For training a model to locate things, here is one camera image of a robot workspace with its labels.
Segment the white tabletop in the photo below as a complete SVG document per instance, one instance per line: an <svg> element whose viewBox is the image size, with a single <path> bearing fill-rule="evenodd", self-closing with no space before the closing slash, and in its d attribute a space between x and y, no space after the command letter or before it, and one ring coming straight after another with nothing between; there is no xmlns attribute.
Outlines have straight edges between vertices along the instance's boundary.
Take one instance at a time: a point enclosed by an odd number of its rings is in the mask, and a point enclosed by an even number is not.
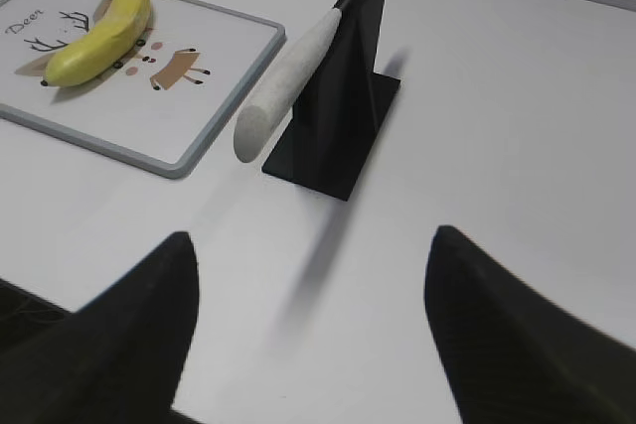
<svg viewBox="0 0 636 424"><path fill-rule="evenodd" d="M205 1L293 42L335 0ZM458 423L422 303L442 223L636 346L634 32L580 0L387 0L377 71L403 64L402 88L347 204L239 163L236 118L176 182L0 122L0 276L76 310L186 229L202 302L176 408Z"/></svg>

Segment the cartoon deer print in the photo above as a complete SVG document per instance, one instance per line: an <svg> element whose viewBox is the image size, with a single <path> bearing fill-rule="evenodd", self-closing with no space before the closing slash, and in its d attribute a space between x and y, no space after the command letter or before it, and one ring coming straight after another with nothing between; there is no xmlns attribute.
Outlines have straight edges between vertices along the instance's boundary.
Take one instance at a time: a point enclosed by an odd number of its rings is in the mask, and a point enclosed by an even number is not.
<svg viewBox="0 0 636 424"><path fill-rule="evenodd" d="M92 15L92 19L95 23L103 17L106 10L108 9L108 6L110 5L110 1L111 0L103 0L99 4L99 6L97 7L97 9ZM63 19L71 20L74 24L74 27L83 29L86 32L88 32L89 21L88 21L87 15L82 14L81 12L71 12L71 13L61 12L61 14ZM146 63L154 64L156 62L156 59L151 58L148 55L143 55L140 52L140 50L146 46L146 43L147 43L146 38L151 34L151 32L153 32L152 28L146 28L142 37L139 40L137 40L137 42L135 43L135 47L133 47L133 49L131 49L126 55L124 55L123 58L115 62L112 67L115 70L121 70L124 67L124 65L126 65L129 61L132 61L132 60L141 60L145 64ZM51 57L55 54L55 51L58 49L62 49L63 47L67 45L67 43L61 40L56 40L54 44L53 43L49 44L46 42L42 42L38 38L35 38L33 41L25 41L25 42L28 42L29 44L31 44L32 50L35 50L37 52L50 52L20 67L19 69L15 71L15 74L27 75L27 76L42 76L42 74L44 73L47 67L47 63L49 62ZM150 45L151 51L158 51L162 48L163 48L163 43L161 42L154 42ZM174 84L177 81L179 81L181 78L193 84L203 84L203 81L201 79L195 79L190 76L191 71L205 74L205 75L211 74L209 70L199 69L194 67L194 64L199 58L199 55L200 53L197 52L197 50L194 48L176 51L172 55L172 59L168 62L168 64L163 69L159 70L158 72L150 76L151 87L155 90L161 90L161 89L168 90L172 86L174 86ZM138 72L139 72L139 67L130 67L125 70L125 74L128 76L133 76L137 74ZM99 75L97 79L104 81L105 76L107 75L103 73Z"/></svg>

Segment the knife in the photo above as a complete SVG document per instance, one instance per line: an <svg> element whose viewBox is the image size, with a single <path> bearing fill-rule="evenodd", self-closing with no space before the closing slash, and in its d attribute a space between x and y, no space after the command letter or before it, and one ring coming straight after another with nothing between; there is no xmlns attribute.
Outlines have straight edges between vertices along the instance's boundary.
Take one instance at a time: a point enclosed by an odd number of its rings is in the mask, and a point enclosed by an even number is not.
<svg viewBox="0 0 636 424"><path fill-rule="evenodd" d="M256 159L327 55L343 12L347 12L353 1L338 0L256 87L235 127L235 153L240 161L249 163Z"/></svg>

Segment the white cutting board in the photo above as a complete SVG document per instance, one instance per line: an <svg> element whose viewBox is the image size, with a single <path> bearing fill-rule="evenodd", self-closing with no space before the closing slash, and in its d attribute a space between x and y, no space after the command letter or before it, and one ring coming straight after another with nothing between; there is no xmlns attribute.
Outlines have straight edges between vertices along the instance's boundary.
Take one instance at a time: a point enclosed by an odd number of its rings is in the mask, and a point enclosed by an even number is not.
<svg viewBox="0 0 636 424"><path fill-rule="evenodd" d="M41 86L46 60L57 51L51 48L85 35L104 2L0 4L0 116L182 177L284 43L284 29L194 0L151 0L145 45L122 59L121 68L79 87Z"/></svg>

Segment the banana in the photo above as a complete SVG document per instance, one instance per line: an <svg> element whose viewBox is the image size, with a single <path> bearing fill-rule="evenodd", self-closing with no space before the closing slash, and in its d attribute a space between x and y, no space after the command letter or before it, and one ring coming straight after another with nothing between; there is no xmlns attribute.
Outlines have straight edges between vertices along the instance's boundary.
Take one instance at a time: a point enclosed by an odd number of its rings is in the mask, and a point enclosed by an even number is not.
<svg viewBox="0 0 636 424"><path fill-rule="evenodd" d="M108 69L141 36L150 19L150 9L150 0L112 0L90 32L51 58L42 85L75 86Z"/></svg>

